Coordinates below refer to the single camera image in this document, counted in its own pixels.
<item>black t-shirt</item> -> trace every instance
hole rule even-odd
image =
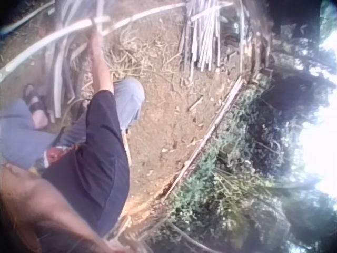
[[[92,98],[86,116],[86,142],[69,150],[43,174],[100,236],[121,214],[130,187],[116,102],[110,91]]]

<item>blue pants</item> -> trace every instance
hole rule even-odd
[[[124,132],[140,117],[141,105],[145,100],[144,89],[136,79],[126,79],[114,83],[118,120]],[[72,128],[65,132],[57,145],[71,147],[85,141],[86,115],[80,117]],[[30,169],[43,152],[54,143],[57,134],[35,129],[31,112],[26,103],[19,99],[2,114],[1,152],[10,163]]]

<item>bare skin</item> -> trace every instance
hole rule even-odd
[[[91,47],[95,93],[101,90],[113,93],[98,33],[93,35]],[[0,198],[21,241],[33,251],[39,248],[33,227],[44,225],[62,228],[92,241],[100,252],[126,252],[120,248],[112,250],[112,245],[101,239],[49,182],[16,166],[7,164],[0,169]]]

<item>sandal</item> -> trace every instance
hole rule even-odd
[[[36,111],[42,110],[48,119],[48,123],[50,122],[47,109],[46,109],[46,105],[41,100],[33,84],[29,83],[25,86],[25,89],[23,91],[23,100],[27,104],[32,115]]]

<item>brown soil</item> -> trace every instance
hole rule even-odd
[[[120,17],[117,20],[172,4],[167,0],[146,1],[147,4],[134,0],[120,2],[120,7],[116,8],[119,10],[116,16]],[[182,11],[175,10],[145,18],[119,31],[120,42],[125,42],[125,38],[133,39],[124,46],[130,46],[132,42],[136,46],[142,45],[137,48],[142,50],[147,60],[142,72],[125,71],[140,80],[146,93],[142,117],[128,135],[132,157],[131,189],[123,214],[133,216],[133,224],[148,217],[154,199],[189,159],[229,91],[230,81],[235,78],[213,69],[212,72],[196,72],[193,82],[188,82],[188,73],[180,71],[179,56],[167,63],[177,54],[181,21]],[[2,65],[39,40],[39,32],[43,29],[32,25],[35,22],[39,22],[39,17],[3,42],[0,52],[4,59]],[[20,97],[26,83],[39,82],[41,66],[42,55],[38,54],[11,74],[1,84],[2,104]],[[200,97],[203,97],[202,102],[190,112],[190,106]]]

